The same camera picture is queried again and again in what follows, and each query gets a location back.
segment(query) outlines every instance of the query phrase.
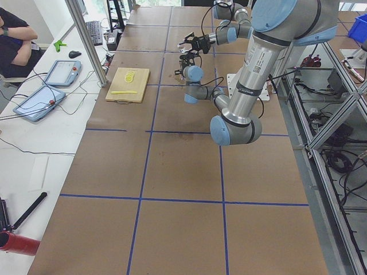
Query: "red cylinder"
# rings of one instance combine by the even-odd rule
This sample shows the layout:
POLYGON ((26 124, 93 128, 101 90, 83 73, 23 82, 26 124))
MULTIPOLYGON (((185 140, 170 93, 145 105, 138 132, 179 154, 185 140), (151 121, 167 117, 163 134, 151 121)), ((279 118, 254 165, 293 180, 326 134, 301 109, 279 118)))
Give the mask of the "red cylinder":
POLYGON ((30 239, 12 232, 3 231, 0 233, 0 250, 29 256, 36 255, 40 241, 30 239))

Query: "keyboard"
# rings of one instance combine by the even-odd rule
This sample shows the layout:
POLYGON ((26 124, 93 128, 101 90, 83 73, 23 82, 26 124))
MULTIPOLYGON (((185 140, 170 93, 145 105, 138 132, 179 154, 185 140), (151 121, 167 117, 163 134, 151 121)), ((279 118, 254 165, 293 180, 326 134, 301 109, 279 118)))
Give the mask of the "keyboard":
POLYGON ((101 23, 99 21, 89 21, 86 22, 86 24, 88 33, 92 38, 93 45, 95 46, 102 45, 103 35, 102 35, 101 23))

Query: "blue bin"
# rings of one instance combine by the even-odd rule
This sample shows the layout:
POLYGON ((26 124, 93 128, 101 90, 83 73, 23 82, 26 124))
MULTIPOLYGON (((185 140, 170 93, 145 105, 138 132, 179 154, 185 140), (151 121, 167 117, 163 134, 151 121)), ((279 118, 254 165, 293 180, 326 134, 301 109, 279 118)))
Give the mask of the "blue bin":
POLYGON ((348 37, 363 43, 367 40, 367 14, 358 16, 352 28, 348 32, 348 37))

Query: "cable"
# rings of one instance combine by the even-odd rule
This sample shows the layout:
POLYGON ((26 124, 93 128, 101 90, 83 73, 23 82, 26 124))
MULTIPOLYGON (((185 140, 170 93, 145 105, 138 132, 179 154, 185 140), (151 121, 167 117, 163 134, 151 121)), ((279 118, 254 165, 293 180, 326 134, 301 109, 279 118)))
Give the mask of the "cable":
MULTIPOLYGON (((205 36, 205 33, 204 33, 204 27, 203 27, 203 25, 204 25, 204 19, 205 19, 206 15, 211 11, 211 9, 212 9, 212 8, 214 8, 215 6, 220 6, 220 7, 223 7, 223 8, 225 8, 225 9, 229 9, 229 11, 231 12, 231 20, 233 20, 233 11, 232 11, 232 9, 231 9, 231 6, 230 6, 230 5, 228 5, 227 3, 215 3, 213 6, 211 6, 211 7, 209 8, 209 10, 207 10, 207 11, 206 11, 206 13, 204 14, 204 16, 203 16, 203 18, 202 18, 202 20, 201 20, 201 33, 202 33, 202 36, 205 36)), ((228 21, 228 23, 227 23, 227 25, 223 26, 223 28, 227 27, 227 26, 231 23, 231 20, 229 20, 229 21, 228 21)))
POLYGON ((50 91, 52 92, 52 95, 53 95, 53 102, 55 104, 56 103, 56 96, 55 96, 54 92, 52 91, 52 88, 50 88, 50 86, 44 81, 44 79, 38 73, 36 73, 36 71, 34 70, 34 68, 32 69, 32 71, 36 74, 36 76, 38 76, 42 80, 42 82, 44 83, 44 85, 46 85, 47 88, 50 89, 50 91))
POLYGON ((307 90, 308 92, 310 92, 310 93, 315 93, 316 95, 321 95, 321 96, 335 96, 335 93, 322 93, 322 92, 320 92, 320 91, 326 91, 326 89, 319 89, 319 90, 316 90, 316 89, 310 88, 310 87, 308 87, 307 85, 302 84, 302 83, 296 83, 295 85, 296 85, 296 86, 301 86, 301 87, 303 87, 305 90, 307 90))
POLYGON ((202 65, 202 58, 201 56, 198 56, 200 58, 200 68, 201 68, 201 65, 202 65))
POLYGON ((212 82, 214 82, 216 80, 219 80, 219 79, 221 79, 220 83, 222 83, 223 80, 224 80, 224 77, 223 76, 217 77, 216 79, 213 79, 213 80, 211 80, 211 81, 209 81, 209 82, 207 82, 205 84, 202 84, 202 86, 206 86, 206 85, 208 85, 208 84, 210 84, 210 83, 212 83, 212 82))
POLYGON ((328 103, 328 104, 326 104, 324 107, 322 107, 322 108, 320 109, 320 112, 321 112, 322 110, 324 110, 326 107, 330 106, 330 105, 333 105, 333 104, 342 104, 342 103, 343 103, 343 102, 328 103))
POLYGON ((343 198, 342 198, 342 200, 340 201, 341 205, 345 205, 345 203, 346 203, 346 201, 347 201, 348 196, 349 196, 349 194, 350 194, 350 193, 352 193, 353 191, 356 191, 356 190, 358 190, 358 189, 360 189, 360 188, 364 187, 364 186, 367 184, 367 181, 366 181, 366 182, 365 182, 365 183, 363 183, 362 185, 360 185, 360 186, 358 186, 358 187, 356 187, 356 188, 354 188, 354 189, 351 189, 351 190, 347 191, 346 184, 347 184, 347 182, 348 182, 349 175, 350 175, 351 171, 354 169, 354 167, 356 166, 356 164, 357 164, 360 160, 362 160, 362 159, 357 158, 357 159, 353 162, 353 164, 352 164, 352 169, 351 169, 348 173, 346 173, 346 176, 345 176, 345 179, 344 179, 344 184, 343 184, 343 188, 344 188, 344 197, 343 197, 343 198))
POLYGON ((298 69, 296 68, 295 70, 293 70, 293 71, 291 71, 291 72, 288 72, 288 73, 283 73, 282 75, 280 75, 280 76, 276 76, 276 77, 269 77, 269 80, 274 80, 274 79, 277 79, 277 78, 281 78, 281 77, 283 77, 283 76, 287 76, 288 74, 292 74, 292 73, 295 73, 295 72, 297 72, 298 71, 298 69))
POLYGON ((350 139, 350 138, 347 138, 347 141, 349 143, 359 143, 359 144, 366 144, 367 143, 367 140, 358 140, 358 139, 350 139))
POLYGON ((215 90, 216 88, 218 88, 218 87, 219 87, 219 85, 224 81, 224 77, 223 77, 223 76, 218 77, 217 79, 220 79, 220 78, 221 78, 221 81, 219 81, 219 83, 218 83, 217 85, 215 85, 215 86, 214 86, 213 92, 214 92, 214 90, 215 90))
MULTIPOLYGON (((80 108, 80 106, 82 105, 82 103, 84 102, 84 100, 85 100, 85 98, 86 98, 86 96, 87 96, 87 94, 88 94, 88 92, 87 92, 87 90, 85 90, 84 88, 82 88, 81 86, 85 83, 85 82, 87 82, 87 80, 92 76, 92 74, 93 74, 93 72, 94 71, 90 71, 90 72, 88 72, 88 74, 87 74, 87 77, 83 80, 83 81, 81 81, 81 83, 79 84, 79 86, 78 87, 76 87, 72 92, 70 92, 70 93, 68 93, 67 95, 65 95, 65 97, 64 98, 66 98, 66 97, 68 97, 68 96, 70 96, 72 93, 74 93, 77 89, 79 89, 79 88, 81 88, 82 90, 84 90, 85 91, 85 95, 84 95, 84 97, 82 98, 82 100, 81 100, 81 102, 79 103, 79 105, 78 105, 78 107, 75 109, 75 111, 73 111, 73 112, 71 112, 71 113, 69 113, 69 112, 67 112, 62 106, 60 106, 59 105, 59 103, 63 100, 63 99, 59 99, 59 100, 56 100, 55 99, 55 102, 54 102, 54 104, 52 104, 52 105, 55 105, 55 107, 56 106, 58 106, 58 107, 60 107, 67 115, 73 115, 74 113, 76 113, 76 111, 78 111, 78 109, 80 108)), ((31 109, 31 108, 34 108, 36 105, 34 105, 34 106, 31 106, 31 107, 29 107, 29 108, 24 108, 24 109, 31 109)), ((45 107, 42 107, 41 109, 36 109, 36 110, 32 110, 32 111, 29 111, 29 112, 25 112, 25 113, 23 113, 22 115, 18 115, 18 114, 15 114, 15 115, 9 115, 9 116, 2 116, 2 117, 0 117, 0 121, 2 121, 2 120, 9 120, 9 119, 17 119, 17 118, 19 118, 19 117, 25 117, 25 116, 29 116, 29 115, 33 115, 33 114, 35 114, 35 113, 39 113, 39 112, 42 112, 42 111, 44 111, 45 110, 45 107)))
POLYGON ((316 52, 316 49, 317 49, 317 46, 318 46, 319 44, 316 44, 316 46, 315 46, 315 48, 314 48, 314 50, 312 51, 312 53, 311 53, 311 55, 310 55, 310 59, 311 59, 311 57, 314 55, 314 53, 316 52))
POLYGON ((259 116, 259 118, 261 118, 264 115, 265 106, 264 106, 263 100, 260 97, 258 97, 258 99, 260 99, 261 105, 263 106, 263 111, 261 112, 261 115, 259 116))
POLYGON ((35 155, 38 155, 38 154, 48 154, 48 155, 75 156, 75 153, 65 153, 65 152, 55 153, 55 152, 32 152, 32 151, 24 151, 24 150, 20 149, 18 146, 15 146, 15 145, 11 144, 10 142, 7 142, 7 141, 3 140, 1 137, 0 137, 0 140, 3 141, 4 143, 10 145, 10 146, 13 146, 14 148, 20 150, 23 153, 30 153, 30 154, 35 154, 35 155))

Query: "red object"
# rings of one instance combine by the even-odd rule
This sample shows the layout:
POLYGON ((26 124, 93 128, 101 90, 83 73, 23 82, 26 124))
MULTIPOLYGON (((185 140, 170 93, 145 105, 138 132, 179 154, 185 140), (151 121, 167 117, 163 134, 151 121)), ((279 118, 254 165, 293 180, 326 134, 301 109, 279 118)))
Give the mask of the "red object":
POLYGON ((40 241, 30 239, 12 232, 0 232, 0 250, 29 256, 36 255, 40 241))
POLYGON ((301 67, 321 67, 321 58, 320 55, 317 55, 315 57, 312 57, 309 55, 308 57, 305 57, 301 63, 301 67))

